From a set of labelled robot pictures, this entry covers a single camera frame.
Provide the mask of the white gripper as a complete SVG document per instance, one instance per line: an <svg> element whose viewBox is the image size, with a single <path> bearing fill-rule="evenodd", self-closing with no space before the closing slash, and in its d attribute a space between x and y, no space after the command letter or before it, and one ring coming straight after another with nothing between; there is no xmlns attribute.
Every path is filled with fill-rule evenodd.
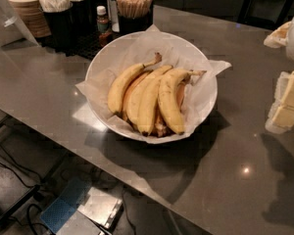
<svg viewBox="0 0 294 235"><path fill-rule="evenodd" d="M294 61L294 17L284 23L264 40L270 48L286 46L286 55ZM294 71L283 71L277 80L274 91L274 102L271 105L266 121L267 131L282 134L294 126Z"/></svg>

